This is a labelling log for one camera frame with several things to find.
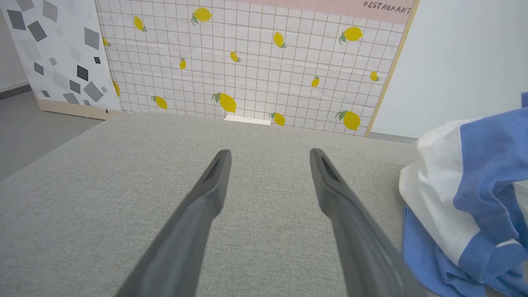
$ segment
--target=wooden strip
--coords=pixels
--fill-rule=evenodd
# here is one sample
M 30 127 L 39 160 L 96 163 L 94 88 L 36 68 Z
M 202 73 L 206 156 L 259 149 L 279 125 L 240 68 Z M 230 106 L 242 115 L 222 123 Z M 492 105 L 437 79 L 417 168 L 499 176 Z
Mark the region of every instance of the wooden strip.
M 77 105 L 60 101 L 38 99 L 36 95 L 35 99 L 40 107 L 40 110 L 43 110 L 45 112 L 54 112 L 59 114 L 67 114 L 104 120 L 125 114 L 123 112 L 116 112 L 114 110 L 101 109 L 96 106 Z
M 383 97 L 385 97 L 385 92 L 387 92 L 387 88 L 389 87 L 389 83 L 391 82 L 392 74 L 394 73 L 394 70 L 396 69 L 396 64 L 398 64 L 398 59 L 400 58 L 403 45 L 405 44 L 405 40 L 407 39 L 407 35 L 409 34 L 409 30 L 411 29 L 412 20 L 414 20 L 414 15 L 416 14 L 416 10 L 418 10 L 419 3 L 420 3 L 420 0 L 414 0 L 411 15 L 409 16 L 409 19 L 407 20 L 407 25 L 405 26 L 405 29 L 403 30 L 403 35 L 401 37 L 400 45 L 398 46 L 398 49 L 396 50 L 396 55 L 394 55 L 394 60 L 392 61 L 391 69 L 389 70 L 389 74 L 387 75 L 387 80 L 385 81 L 385 85 L 383 85 L 383 89 L 381 89 L 380 98 L 378 100 L 378 104 L 376 104 L 376 108 L 374 109 L 372 118 L 370 119 L 369 126 L 366 129 L 365 137 L 369 136 L 370 129 L 372 129 L 372 125 L 374 125 L 374 120 L 376 120 L 376 115 L 378 115 L 378 110 L 380 109 L 381 102 L 383 102 Z

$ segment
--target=gray floor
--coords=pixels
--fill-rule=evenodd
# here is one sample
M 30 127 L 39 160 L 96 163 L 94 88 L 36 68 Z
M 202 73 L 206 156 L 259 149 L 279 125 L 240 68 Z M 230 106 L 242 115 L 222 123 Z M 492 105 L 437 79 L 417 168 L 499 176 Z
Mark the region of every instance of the gray floor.
M 0 100 L 0 181 L 101 122 L 43 112 L 32 92 Z

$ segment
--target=lemon patterned backdrop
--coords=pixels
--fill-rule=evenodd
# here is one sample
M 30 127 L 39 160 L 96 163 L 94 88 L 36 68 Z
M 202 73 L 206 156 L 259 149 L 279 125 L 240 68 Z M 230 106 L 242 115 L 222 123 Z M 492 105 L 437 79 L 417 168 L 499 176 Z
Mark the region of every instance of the lemon patterned backdrop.
M 364 136 L 404 25 L 220 0 L 96 0 L 128 112 Z

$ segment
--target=yellow lemon print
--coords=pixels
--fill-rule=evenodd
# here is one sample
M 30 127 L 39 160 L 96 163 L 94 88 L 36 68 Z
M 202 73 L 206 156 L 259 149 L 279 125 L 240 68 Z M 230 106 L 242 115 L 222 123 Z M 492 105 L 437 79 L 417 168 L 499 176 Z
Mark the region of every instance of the yellow lemon print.
M 106 46 L 106 47 L 111 47 L 112 44 L 110 42 L 108 42 L 108 40 L 106 40 L 106 38 L 102 38 L 102 43 Z
M 272 113 L 272 114 L 269 114 L 269 116 L 271 117 L 271 119 L 275 120 L 275 124 L 284 127 L 284 123 L 286 122 L 286 119 L 284 118 L 282 114 Z
M 147 32 L 147 27 L 143 25 L 143 21 L 136 16 L 134 16 L 134 26 L 142 32 Z
M 373 81 L 379 81 L 380 77 L 378 76 L 376 71 L 372 71 L 372 72 L 370 72 L 370 79 L 372 79 Z
M 167 102 L 162 98 L 158 96 L 152 96 L 152 101 L 154 101 L 159 107 L 163 109 L 167 109 Z
M 205 7 L 200 7 L 197 10 L 194 11 L 193 16 L 191 18 L 191 23 L 193 26 L 196 26 L 194 23 L 198 24 L 198 21 L 204 23 L 211 19 L 213 15 L 209 12 L 209 10 Z
M 233 60 L 235 62 L 242 61 L 242 60 L 240 60 L 240 58 L 237 56 L 237 53 L 235 53 L 235 52 L 231 52 L 231 60 Z
M 285 49 L 288 46 L 286 42 L 284 42 L 284 37 L 282 37 L 282 34 L 279 32 L 275 32 L 275 36 L 273 36 L 273 42 L 281 49 Z
M 348 41 L 356 41 L 359 38 L 363 37 L 363 33 L 361 32 L 361 29 L 358 27 L 350 27 L 341 34 L 341 37 L 339 38 L 339 44 L 341 42 L 347 42 Z
M 223 109 L 225 109 L 226 112 L 234 113 L 235 109 L 237 108 L 237 103 L 234 101 L 231 96 L 223 93 L 216 93 L 213 94 L 211 97 L 211 100 L 215 100 L 216 103 L 218 101 L 220 102 L 220 106 L 222 106 Z
M 314 80 L 312 80 L 312 88 L 315 88 L 319 86 L 319 76 L 315 76 Z
M 117 97 L 121 97 L 121 90 L 119 89 L 119 86 L 115 81 L 112 81 L 114 83 L 114 88 L 116 89 Z
M 343 124 L 345 124 L 345 127 L 350 130 L 357 131 L 357 128 L 360 126 L 360 117 L 353 112 L 345 110 L 343 112 L 338 112 L 335 117 L 337 116 L 339 116 L 339 120 L 343 120 Z

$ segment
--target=pink banner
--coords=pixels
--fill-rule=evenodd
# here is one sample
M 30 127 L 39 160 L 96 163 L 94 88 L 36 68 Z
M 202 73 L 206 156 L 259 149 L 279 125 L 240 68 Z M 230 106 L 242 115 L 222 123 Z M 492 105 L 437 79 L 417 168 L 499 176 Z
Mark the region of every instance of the pink banner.
M 243 0 L 246 3 L 287 7 L 298 10 L 368 18 L 405 25 L 414 0 Z

